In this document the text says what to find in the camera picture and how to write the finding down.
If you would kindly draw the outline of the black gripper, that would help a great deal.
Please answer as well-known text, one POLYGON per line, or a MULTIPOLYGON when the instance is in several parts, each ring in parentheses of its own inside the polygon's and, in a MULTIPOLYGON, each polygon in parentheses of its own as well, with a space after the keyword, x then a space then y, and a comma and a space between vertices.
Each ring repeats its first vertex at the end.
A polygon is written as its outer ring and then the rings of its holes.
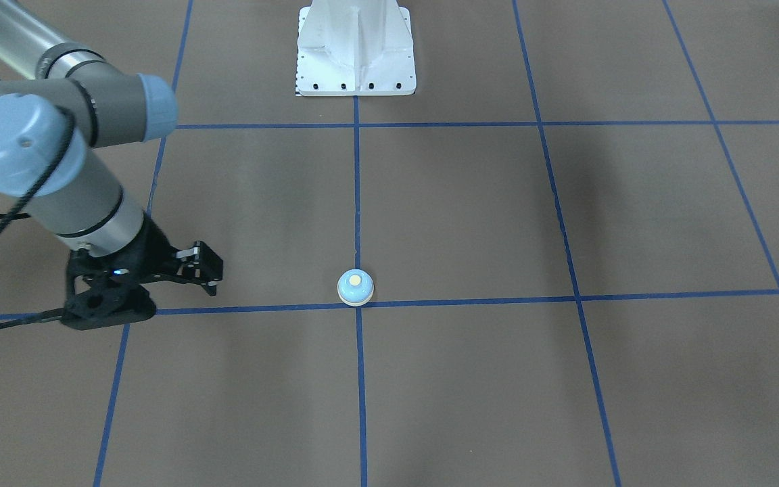
POLYGON ((214 297, 223 277, 225 262, 207 243, 195 241, 191 247, 177 250, 149 216, 143 218, 138 234, 123 249, 101 258, 77 250, 68 259, 70 289, 78 280, 91 289, 170 281, 201 287, 214 297))

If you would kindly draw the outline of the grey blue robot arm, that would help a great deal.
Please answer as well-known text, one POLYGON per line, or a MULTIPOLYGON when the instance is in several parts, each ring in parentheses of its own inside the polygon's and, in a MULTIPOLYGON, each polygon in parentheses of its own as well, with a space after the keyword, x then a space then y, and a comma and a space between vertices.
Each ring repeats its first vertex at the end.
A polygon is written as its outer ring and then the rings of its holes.
POLYGON ((114 286, 173 281, 215 296, 223 261, 203 241, 178 250, 95 155, 176 129, 179 105, 157 75, 127 75, 16 1, 0 1, 0 194, 68 246, 76 277, 114 286))

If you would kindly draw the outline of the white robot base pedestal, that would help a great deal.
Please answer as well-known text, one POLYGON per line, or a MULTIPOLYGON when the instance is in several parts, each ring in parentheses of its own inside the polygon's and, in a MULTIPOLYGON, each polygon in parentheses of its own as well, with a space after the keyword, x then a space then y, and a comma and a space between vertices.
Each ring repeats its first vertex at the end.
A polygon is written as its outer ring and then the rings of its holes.
POLYGON ((406 96, 417 91, 409 9, 396 1, 312 1, 298 13, 295 95, 406 96))

